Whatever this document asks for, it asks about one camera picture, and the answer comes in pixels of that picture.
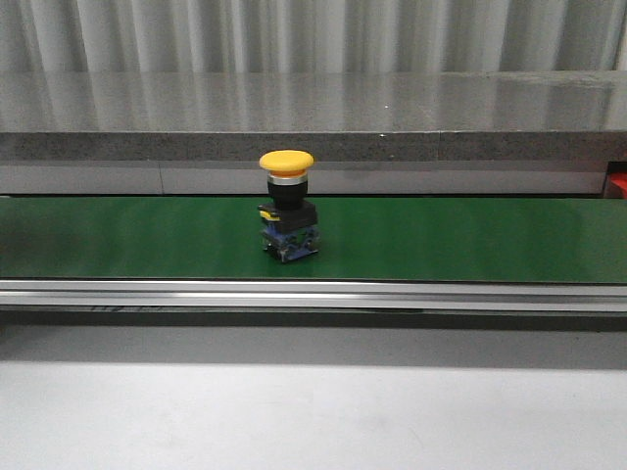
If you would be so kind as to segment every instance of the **aluminum rail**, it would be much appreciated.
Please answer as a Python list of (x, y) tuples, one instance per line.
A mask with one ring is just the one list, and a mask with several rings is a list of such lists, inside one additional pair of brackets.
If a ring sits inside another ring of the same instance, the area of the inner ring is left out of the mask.
[(0, 306), (627, 312), (627, 286), (364, 281), (0, 280)]

